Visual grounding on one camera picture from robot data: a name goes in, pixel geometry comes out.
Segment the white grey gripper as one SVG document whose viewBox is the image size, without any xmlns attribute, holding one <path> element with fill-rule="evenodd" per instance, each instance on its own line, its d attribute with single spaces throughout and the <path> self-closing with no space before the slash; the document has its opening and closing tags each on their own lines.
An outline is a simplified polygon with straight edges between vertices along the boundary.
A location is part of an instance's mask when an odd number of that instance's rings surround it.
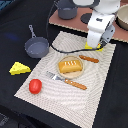
<svg viewBox="0 0 128 128">
<path fill-rule="evenodd" d="M 87 25 L 87 44 L 90 47 L 96 48 L 99 43 L 106 44 L 111 40 L 115 32 L 115 28 L 112 25 L 114 19 L 115 16 L 113 14 L 107 15 L 96 11 L 92 12 Z"/>
</svg>

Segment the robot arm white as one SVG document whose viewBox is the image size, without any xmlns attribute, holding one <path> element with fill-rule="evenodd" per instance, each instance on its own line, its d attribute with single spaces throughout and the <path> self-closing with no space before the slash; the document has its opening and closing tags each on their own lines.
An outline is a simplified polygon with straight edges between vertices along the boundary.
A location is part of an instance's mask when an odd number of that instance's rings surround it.
<svg viewBox="0 0 128 128">
<path fill-rule="evenodd" d="M 72 0 L 77 7 L 89 7 L 93 10 L 88 22 L 87 44 L 96 48 L 103 34 L 116 17 L 120 7 L 120 0 Z"/>
</svg>

